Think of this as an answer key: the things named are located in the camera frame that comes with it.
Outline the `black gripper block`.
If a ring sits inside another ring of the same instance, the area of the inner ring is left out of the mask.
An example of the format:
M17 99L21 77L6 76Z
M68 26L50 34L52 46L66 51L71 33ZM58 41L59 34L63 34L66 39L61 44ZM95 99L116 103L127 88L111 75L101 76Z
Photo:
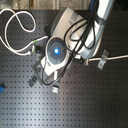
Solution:
M34 53L37 55L38 61L32 66L33 70L37 68L41 68L41 60L45 57L45 50L44 49L35 49Z

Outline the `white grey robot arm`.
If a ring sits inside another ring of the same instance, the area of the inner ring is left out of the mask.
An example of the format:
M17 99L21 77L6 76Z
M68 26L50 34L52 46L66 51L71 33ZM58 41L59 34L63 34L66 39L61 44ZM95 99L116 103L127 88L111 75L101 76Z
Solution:
M41 65L48 76L67 67L70 54L82 59L95 56L113 3L114 0L95 0L93 9L85 17L71 8L62 9L57 14L46 46L32 47L33 52L43 55Z

